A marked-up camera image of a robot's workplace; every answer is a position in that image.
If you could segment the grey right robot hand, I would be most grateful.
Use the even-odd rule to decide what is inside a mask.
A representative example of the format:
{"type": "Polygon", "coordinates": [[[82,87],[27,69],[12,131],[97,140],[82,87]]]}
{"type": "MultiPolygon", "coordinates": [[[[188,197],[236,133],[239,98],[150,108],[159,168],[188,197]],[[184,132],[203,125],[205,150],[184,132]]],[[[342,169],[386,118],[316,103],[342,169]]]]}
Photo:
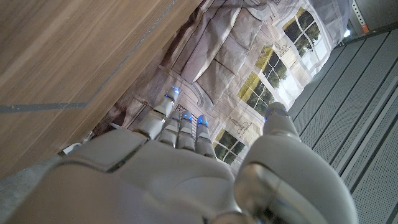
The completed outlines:
{"type": "Polygon", "coordinates": [[[8,223],[357,223],[336,171],[304,144],[282,103],[238,170],[219,160],[208,120],[192,123],[167,90],[132,131],[79,144],[56,163],[8,223]]]}

